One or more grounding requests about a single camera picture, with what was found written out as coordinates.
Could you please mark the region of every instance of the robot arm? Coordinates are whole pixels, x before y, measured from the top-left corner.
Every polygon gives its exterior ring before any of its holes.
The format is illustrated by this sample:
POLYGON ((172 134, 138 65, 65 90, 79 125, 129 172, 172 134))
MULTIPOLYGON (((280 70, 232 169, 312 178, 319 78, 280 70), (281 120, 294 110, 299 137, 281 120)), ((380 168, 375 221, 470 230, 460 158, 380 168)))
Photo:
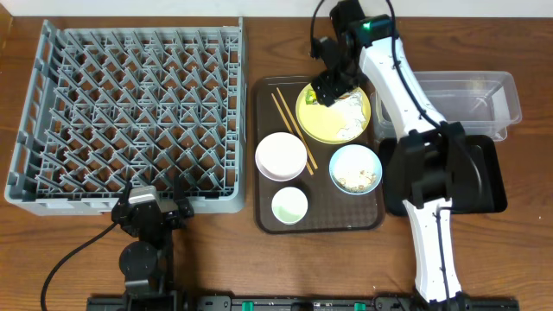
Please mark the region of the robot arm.
MULTIPOLYGON (((391 37, 387 37, 373 41, 368 48, 362 48, 359 57, 359 68, 374 84, 378 95, 382 98, 398 138, 408 136, 412 130, 418 132, 433 130, 434 127, 431 124, 420 118, 420 113, 415 108, 397 75, 391 58, 391 40, 391 37)), ((397 57, 401 60, 402 73, 417 101, 426 109, 429 117, 438 123, 445 121, 442 114, 434 108, 424 95, 423 89, 416 81, 415 75, 405 58, 401 40, 396 40, 396 52, 397 57)), ((444 301, 447 297, 442 273, 440 245, 437 237, 436 214, 438 208, 451 207, 451 200, 446 201, 440 198, 425 202, 421 209, 417 209, 408 200, 403 200, 403 204, 409 215, 415 244, 416 289, 425 301, 444 301)), ((454 272, 449 210, 443 210, 440 216, 442 218, 440 222, 442 226, 442 250, 448 274, 449 297, 454 298, 457 292, 461 292, 461 285, 454 272)))
MULTIPOLYGON (((359 56, 359 69, 374 84, 382 99, 391 122, 394 124, 396 137, 407 136, 411 130, 423 133, 433 130, 434 127, 423 118, 415 108, 407 91, 405 91, 394 62, 391 58, 391 37, 373 41, 368 48, 362 48, 359 56)), ((411 71, 405 58, 405 52, 401 39, 396 39, 397 58, 407 83, 417 101, 426 110, 426 113, 437 123, 445 121, 443 115, 438 112, 424 95, 423 89, 418 84, 415 75, 411 71)))
POLYGON ((506 208, 493 142, 489 137, 465 136, 460 123, 443 122, 410 69, 394 22, 388 16, 366 18, 362 12, 357 0, 338 2, 330 12, 338 42, 312 38, 312 55, 327 66, 312 86, 320 103, 330 106, 365 80, 374 84, 397 135, 397 141, 383 141, 378 152, 385 172, 386 209, 409 216, 420 295, 428 303, 449 303, 448 298, 461 291, 449 214, 506 208))

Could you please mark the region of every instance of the chopsticks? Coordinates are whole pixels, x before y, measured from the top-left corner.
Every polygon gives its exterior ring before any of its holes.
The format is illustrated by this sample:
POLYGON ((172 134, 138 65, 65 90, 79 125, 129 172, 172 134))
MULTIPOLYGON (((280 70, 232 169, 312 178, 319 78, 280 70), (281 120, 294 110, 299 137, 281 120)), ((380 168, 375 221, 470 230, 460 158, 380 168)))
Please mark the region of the chopsticks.
MULTIPOLYGON (((313 163, 313 167, 315 169, 318 169, 317 163, 315 162, 313 154, 311 154, 311 150, 309 150, 309 146, 308 146, 307 142, 305 141, 305 138, 303 138, 302 132, 300 131, 299 127, 297 126, 296 120, 294 119, 294 116, 292 116, 292 113, 290 112, 288 104, 286 104, 286 100, 284 100, 283 94, 280 92, 280 89, 278 87, 276 88, 276 90, 278 91, 278 94, 280 95, 280 99, 283 101, 284 108, 286 108, 286 112, 288 113, 288 116, 289 116, 290 120, 292 120, 292 124, 296 128, 297 134, 302 139, 303 145, 305 146, 305 149, 308 152, 308 157, 311 160, 311 162, 313 163)), ((282 117, 282 119, 284 121, 284 124, 286 124, 286 128, 288 129, 288 132, 293 135, 294 131, 290 127, 290 124, 288 123, 288 119, 284 116, 284 112, 281 109, 280 105, 278 104, 278 101, 277 101, 277 98, 275 97, 275 94, 271 93, 270 95, 272 96, 273 101, 275 102, 275 105, 278 109, 278 112, 280 112, 280 116, 282 117)), ((313 174, 313 169, 311 169, 311 165, 309 165, 309 161, 307 162, 306 166, 308 167, 309 174, 312 175, 313 174)))
POLYGON ((305 149, 308 150, 308 156, 309 156, 309 159, 311 159, 311 162, 313 163, 313 167, 315 169, 318 169, 319 167, 317 167, 317 162, 315 162, 315 159, 311 154, 311 150, 309 150, 308 143, 305 141, 305 138, 303 138, 302 132, 300 131, 300 128, 297 126, 296 120, 294 119, 294 116, 292 116, 292 112, 290 112, 290 108, 288 108, 288 104, 286 104, 286 100, 284 100, 283 94, 280 92, 280 89, 278 87, 276 88, 276 90, 278 91, 278 95, 280 95, 280 99, 283 101, 284 108, 286 108, 286 112, 288 112, 288 117, 290 117, 290 119, 292 120, 292 124, 296 128, 297 135, 300 136, 303 144, 305 145, 305 149))
MULTIPOLYGON (((278 112, 280 112, 280 116, 283 118, 284 124, 286 124, 286 128, 288 128, 288 132, 290 132, 290 134, 294 135, 294 131, 292 130, 292 128, 290 127, 290 124, 288 123, 288 120, 284 116, 284 112, 280 108, 280 105, 278 104, 278 101, 277 101, 277 98, 275 97, 275 94, 271 93, 270 95, 273 97, 273 100, 275 101, 275 105, 278 108, 278 112)), ((309 174, 312 175, 313 174, 313 169, 311 169, 311 165, 309 165, 309 161, 308 161, 306 166, 308 167, 309 174)))

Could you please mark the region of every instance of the yellow plate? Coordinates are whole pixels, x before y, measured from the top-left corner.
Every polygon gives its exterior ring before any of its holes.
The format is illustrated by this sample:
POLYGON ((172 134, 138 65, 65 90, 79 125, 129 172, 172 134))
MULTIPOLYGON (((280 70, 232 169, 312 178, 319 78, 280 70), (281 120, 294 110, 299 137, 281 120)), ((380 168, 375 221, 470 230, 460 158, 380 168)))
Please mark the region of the yellow plate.
POLYGON ((350 142, 365 132, 366 126, 371 120, 371 104, 363 90, 360 88, 354 90, 361 91, 363 95, 363 116, 365 117, 363 131, 356 137, 347 140, 336 136, 336 133, 346 126, 346 120, 325 105, 307 105, 305 97, 309 90, 313 90, 310 84, 303 88, 296 101, 297 121, 308 135, 322 143, 337 144, 350 142))

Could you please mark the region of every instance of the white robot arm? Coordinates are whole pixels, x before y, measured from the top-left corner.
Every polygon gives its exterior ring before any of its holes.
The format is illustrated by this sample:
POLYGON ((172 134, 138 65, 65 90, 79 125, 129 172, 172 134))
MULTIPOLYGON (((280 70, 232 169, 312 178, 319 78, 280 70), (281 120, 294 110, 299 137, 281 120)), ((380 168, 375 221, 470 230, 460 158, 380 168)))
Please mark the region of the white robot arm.
MULTIPOLYGON (((402 81, 397 75, 394 61, 391 57, 391 37, 374 41, 368 48, 362 48, 359 57, 359 68, 374 84, 378 95, 382 98, 397 138, 407 136, 411 130, 424 132, 434 127, 421 118, 402 81)), ((401 61, 400 67, 411 91, 417 101, 426 110, 429 117, 437 123, 445 118, 440 114, 424 95, 423 89, 416 81, 409 63, 405 58, 403 44, 395 39, 396 53, 401 61)), ((444 301, 446 292, 442 273, 440 245, 437 235, 436 214, 439 208, 451 207, 451 201, 445 199, 432 200, 424 204, 424 208, 417 209, 409 201, 403 201, 409 215, 413 242, 416 253, 416 289, 426 301, 444 301)), ((461 285, 454 272, 451 234, 449 230, 449 210, 442 210, 442 248, 447 271, 447 282, 450 298, 461 291, 461 285)))

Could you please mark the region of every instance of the dish rack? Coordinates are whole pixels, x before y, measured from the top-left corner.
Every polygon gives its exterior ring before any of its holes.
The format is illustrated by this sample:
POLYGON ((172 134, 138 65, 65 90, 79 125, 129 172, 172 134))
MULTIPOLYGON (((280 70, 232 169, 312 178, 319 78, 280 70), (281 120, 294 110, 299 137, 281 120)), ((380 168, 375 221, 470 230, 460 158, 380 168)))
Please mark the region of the dish rack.
POLYGON ((245 200, 245 34, 66 29, 45 21, 5 199, 38 215, 109 212, 127 181, 197 213, 245 200))

